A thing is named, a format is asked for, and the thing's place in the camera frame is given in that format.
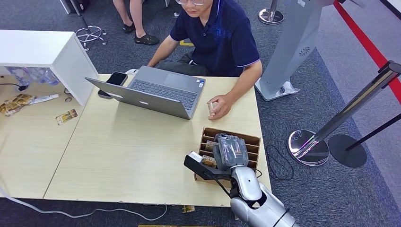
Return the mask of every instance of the black phone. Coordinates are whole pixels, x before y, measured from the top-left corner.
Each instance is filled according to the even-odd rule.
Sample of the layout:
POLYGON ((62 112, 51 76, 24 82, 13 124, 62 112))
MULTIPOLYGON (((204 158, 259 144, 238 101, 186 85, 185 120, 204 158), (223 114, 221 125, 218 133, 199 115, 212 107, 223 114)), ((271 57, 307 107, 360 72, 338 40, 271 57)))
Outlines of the black phone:
MULTIPOLYGON (((128 78, 128 76, 125 73, 114 72, 110 76, 110 78, 106 81, 106 83, 122 86, 124 84, 124 82, 127 80, 127 78, 128 78)), ((107 98, 107 99, 112 98, 110 95, 108 95, 106 92, 104 92, 102 90, 99 90, 97 92, 97 95, 99 95, 99 97, 102 97, 102 98, 107 98)))

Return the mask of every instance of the plastic bottle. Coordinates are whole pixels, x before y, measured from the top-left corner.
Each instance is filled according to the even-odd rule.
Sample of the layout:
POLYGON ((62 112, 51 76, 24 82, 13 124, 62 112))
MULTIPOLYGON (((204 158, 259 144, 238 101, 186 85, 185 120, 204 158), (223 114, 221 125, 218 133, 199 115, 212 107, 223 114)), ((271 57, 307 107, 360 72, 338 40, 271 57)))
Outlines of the plastic bottle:
POLYGON ((47 83, 50 85, 56 85, 59 83, 59 79, 57 79, 56 75, 52 72, 51 69, 46 69, 44 77, 46 78, 47 83))
POLYGON ((47 81, 46 77, 44 76, 46 72, 46 68, 37 68, 37 67, 29 67, 28 73, 29 76, 38 84, 45 83, 47 81))
POLYGON ((20 85, 29 86, 31 84, 31 79, 28 75, 28 70, 26 67, 9 67, 6 66, 6 69, 14 75, 15 79, 17 79, 20 85))

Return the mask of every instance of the white shelf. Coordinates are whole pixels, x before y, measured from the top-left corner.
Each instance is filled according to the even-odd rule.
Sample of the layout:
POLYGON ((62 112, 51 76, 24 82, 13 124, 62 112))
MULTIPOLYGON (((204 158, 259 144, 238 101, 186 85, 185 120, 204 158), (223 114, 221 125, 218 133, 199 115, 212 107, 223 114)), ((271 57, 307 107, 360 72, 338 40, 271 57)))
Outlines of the white shelf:
POLYGON ((50 68, 80 105, 98 73, 74 32, 0 30, 0 66, 50 68))

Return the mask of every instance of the cardboard box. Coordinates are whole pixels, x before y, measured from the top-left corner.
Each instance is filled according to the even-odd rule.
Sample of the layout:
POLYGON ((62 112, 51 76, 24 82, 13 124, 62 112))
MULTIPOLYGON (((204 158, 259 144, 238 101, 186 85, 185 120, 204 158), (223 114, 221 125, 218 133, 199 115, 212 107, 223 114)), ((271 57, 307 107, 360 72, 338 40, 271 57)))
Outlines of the cardboard box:
MULTIPOLYGON (((238 136, 239 138, 242 138, 245 140, 246 144, 246 149, 248 151, 248 167, 252 169, 258 168, 258 159, 259 159, 259 146, 261 143, 261 138, 255 137, 255 136, 250 136, 250 135, 245 135, 245 134, 240 134, 236 132, 230 132, 230 131, 223 131, 219 129, 213 129, 213 128, 203 128, 203 133, 202 133, 202 138, 200 140, 200 146, 199 146, 199 155, 203 156, 209 156, 209 157, 214 157, 213 156, 213 151, 208 150, 206 148, 206 142, 213 141, 214 137, 218 133, 227 133, 229 135, 233 136, 238 136)), ((207 182, 207 183, 212 183, 218 186, 218 184, 214 180, 203 180, 200 176, 194 174, 195 181, 201 181, 201 182, 207 182)), ((221 184, 227 188, 231 188, 231 183, 227 180, 220 180, 221 184)))

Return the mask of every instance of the silver laptop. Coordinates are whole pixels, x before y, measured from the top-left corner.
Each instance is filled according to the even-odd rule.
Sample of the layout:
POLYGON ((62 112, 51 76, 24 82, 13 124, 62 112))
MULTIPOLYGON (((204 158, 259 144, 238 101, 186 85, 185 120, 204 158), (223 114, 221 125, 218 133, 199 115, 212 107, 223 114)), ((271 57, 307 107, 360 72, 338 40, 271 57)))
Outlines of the silver laptop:
POLYGON ((85 79, 120 102, 190 120, 205 79, 142 66, 128 87, 85 79))

